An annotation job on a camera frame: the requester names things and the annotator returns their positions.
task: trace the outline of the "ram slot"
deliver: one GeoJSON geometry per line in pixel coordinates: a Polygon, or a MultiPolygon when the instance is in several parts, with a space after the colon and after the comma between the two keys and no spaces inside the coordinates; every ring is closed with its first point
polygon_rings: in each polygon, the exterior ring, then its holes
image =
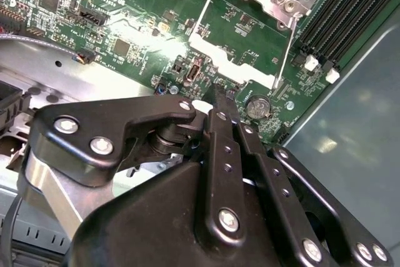
{"type": "Polygon", "coordinates": [[[370,25],[372,20],[381,12],[382,9],[388,4],[390,0],[379,0],[379,2],[370,10],[370,14],[367,18],[356,27],[353,28],[351,33],[345,35],[338,43],[337,47],[332,51],[332,58],[340,60],[347,50],[353,45],[355,41],[363,34],[366,28],[370,25]]]}
{"type": "Polygon", "coordinates": [[[332,52],[340,45],[344,36],[347,36],[351,29],[357,26],[360,19],[369,12],[371,6],[376,1],[377,0],[359,1],[358,6],[354,10],[349,11],[349,14],[346,16],[347,18],[344,19],[344,22],[338,27],[339,30],[326,38],[326,45],[321,48],[321,52],[330,57],[332,52]]]}
{"type": "Polygon", "coordinates": [[[301,41],[309,44],[313,37],[323,28],[328,16],[332,13],[335,6],[340,4],[340,0],[325,0],[325,3],[319,8],[317,15],[307,25],[306,30],[301,36],[301,41]]]}
{"type": "Polygon", "coordinates": [[[354,10],[358,10],[357,4],[361,0],[343,0],[338,11],[337,15],[331,16],[324,28],[329,29],[324,34],[319,35],[316,39],[312,42],[312,46],[316,49],[316,51],[320,53],[325,53],[323,51],[323,47],[326,43],[334,42],[330,40],[331,36],[334,36],[338,32],[343,30],[342,24],[346,21],[349,14],[351,14],[354,10]]]}

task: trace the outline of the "black plastic part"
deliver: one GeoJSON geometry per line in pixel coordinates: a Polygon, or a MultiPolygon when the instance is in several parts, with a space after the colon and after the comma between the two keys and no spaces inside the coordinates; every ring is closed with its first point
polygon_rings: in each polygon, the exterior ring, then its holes
{"type": "Polygon", "coordinates": [[[241,143],[242,159],[247,162],[245,177],[254,181],[264,208],[267,226],[272,233],[276,251],[285,266],[338,266],[319,242],[296,194],[278,161],[268,158],[255,132],[237,125],[237,139],[241,143]],[[309,239],[321,252],[321,261],[312,260],[304,250],[303,241],[309,239]]]}
{"type": "Polygon", "coordinates": [[[238,252],[246,240],[246,209],[240,147],[233,140],[232,122],[222,112],[212,109],[204,129],[195,232],[209,253],[226,258],[238,252]],[[238,220],[239,228],[230,232],[219,221],[221,210],[228,210],[238,220]]]}
{"type": "Polygon", "coordinates": [[[96,26],[105,25],[109,18],[109,16],[106,14],[93,11],[92,9],[87,9],[82,6],[79,8],[78,16],[96,26]]]}
{"type": "Polygon", "coordinates": [[[123,159],[135,157],[148,132],[171,123],[190,123],[196,111],[189,102],[165,95],[47,106],[35,115],[29,145],[39,160],[78,183],[101,186],[112,180],[123,159]],[[186,103],[189,110],[180,103],[186,103]],[[56,130],[54,122],[65,117],[78,123],[76,133],[56,130]],[[111,154],[91,149],[90,142],[96,137],[112,141],[111,154]]]}
{"type": "Polygon", "coordinates": [[[84,64],[93,63],[96,59],[97,54],[94,51],[87,49],[81,49],[77,52],[77,55],[83,60],[84,64]]]}
{"type": "Polygon", "coordinates": [[[31,95],[0,81],[0,135],[14,124],[15,117],[29,109],[31,95]]]}
{"type": "Polygon", "coordinates": [[[93,212],[72,241],[67,267],[280,266],[253,186],[244,184],[247,239],[234,256],[215,258],[193,227],[201,166],[172,167],[93,212]]]}
{"type": "Polygon", "coordinates": [[[301,205],[321,223],[331,256],[341,266],[394,266],[385,250],[387,261],[377,257],[373,245],[384,246],[301,164],[287,149],[275,147],[269,155],[279,160],[285,169],[301,205]],[[367,261],[358,252],[357,244],[366,246],[372,254],[367,261]]]}
{"type": "Polygon", "coordinates": [[[212,84],[202,97],[202,100],[212,104],[218,111],[224,112],[224,114],[234,123],[239,123],[241,122],[240,115],[235,100],[230,96],[231,93],[225,91],[222,86],[212,84]]]}

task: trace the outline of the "silver metal panel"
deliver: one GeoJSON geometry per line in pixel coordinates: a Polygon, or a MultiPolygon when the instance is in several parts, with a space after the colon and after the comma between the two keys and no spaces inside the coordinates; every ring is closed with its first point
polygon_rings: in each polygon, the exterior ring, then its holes
{"type": "Polygon", "coordinates": [[[400,264],[400,9],[287,147],[400,264]]]}
{"type": "Polygon", "coordinates": [[[153,93],[142,84],[97,63],[82,65],[67,54],[32,44],[1,41],[0,66],[23,76],[28,84],[38,83],[80,101],[153,93]],[[60,68],[56,66],[56,61],[62,63],[60,68]]]}

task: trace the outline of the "silver screw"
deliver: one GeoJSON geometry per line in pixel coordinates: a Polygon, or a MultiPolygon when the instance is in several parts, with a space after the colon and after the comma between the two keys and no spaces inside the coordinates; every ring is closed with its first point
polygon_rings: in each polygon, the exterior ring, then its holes
{"type": "Polygon", "coordinates": [[[250,127],[250,126],[248,126],[248,125],[245,125],[244,126],[244,130],[247,132],[247,134],[252,134],[253,132],[252,132],[252,128],[250,127]]]}
{"type": "Polygon", "coordinates": [[[165,170],[167,168],[167,165],[165,165],[164,163],[159,163],[157,165],[157,168],[160,169],[160,170],[165,170]]]}
{"type": "Polygon", "coordinates": [[[305,239],[302,242],[302,245],[311,259],[313,259],[315,262],[321,262],[323,256],[318,246],[314,242],[312,242],[310,239],[305,239]]]}
{"type": "Polygon", "coordinates": [[[358,251],[361,253],[361,256],[363,256],[364,259],[366,259],[368,261],[372,261],[373,256],[369,252],[368,248],[366,248],[365,245],[363,245],[361,243],[357,243],[357,248],[358,248],[358,251]]]}
{"type": "Polygon", "coordinates": [[[288,102],[285,104],[285,108],[286,108],[288,111],[292,111],[292,110],[294,109],[294,102],[293,102],[293,101],[288,101],[288,102]]]}
{"type": "Polygon", "coordinates": [[[54,127],[60,133],[64,133],[64,134],[76,133],[76,131],[79,128],[77,122],[71,118],[57,119],[56,122],[54,122],[54,127]]]}
{"type": "Polygon", "coordinates": [[[181,108],[185,109],[186,111],[190,111],[190,104],[188,104],[188,103],[185,102],[185,101],[181,101],[181,102],[179,103],[179,106],[180,106],[181,108]]]}
{"type": "Polygon", "coordinates": [[[239,229],[239,221],[235,214],[228,209],[222,209],[219,211],[219,222],[224,229],[234,233],[239,229]]]}
{"type": "Polygon", "coordinates": [[[375,251],[375,253],[379,259],[381,259],[382,261],[385,261],[385,262],[388,260],[388,257],[386,256],[386,254],[382,250],[382,248],[380,248],[378,245],[375,245],[375,244],[372,246],[372,248],[375,251]]]}
{"type": "Polygon", "coordinates": [[[291,13],[294,11],[294,3],[292,1],[288,1],[284,5],[285,11],[288,13],[291,13]]]}
{"type": "Polygon", "coordinates": [[[172,95],[176,95],[179,92],[179,88],[177,86],[172,86],[172,87],[169,88],[169,92],[172,95]]]}
{"type": "Polygon", "coordinates": [[[114,146],[113,143],[104,137],[94,138],[90,142],[90,148],[98,154],[106,156],[107,154],[112,153],[114,146]]]}
{"type": "Polygon", "coordinates": [[[224,113],[218,112],[218,113],[217,113],[217,116],[219,117],[219,119],[222,119],[222,120],[226,121],[226,116],[225,116],[224,113]]]}
{"type": "Polygon", "coordinates": [[[285,158],[285,159],[288,159],[288,158],[289,158],[288,153],[285,152],[285,150],[283,150],[283,149],[280,149],[280,150],[279,150],[279,154],[280,154],[283,158],[285,158]]]}

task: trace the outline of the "gray surface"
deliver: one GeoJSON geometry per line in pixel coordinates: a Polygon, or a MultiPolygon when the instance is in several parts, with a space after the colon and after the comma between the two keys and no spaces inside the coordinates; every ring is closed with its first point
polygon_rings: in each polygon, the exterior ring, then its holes
{"type": "Polygon", "coordinates": [[[287,147],[400,265],[400,9],[287,147]]]}

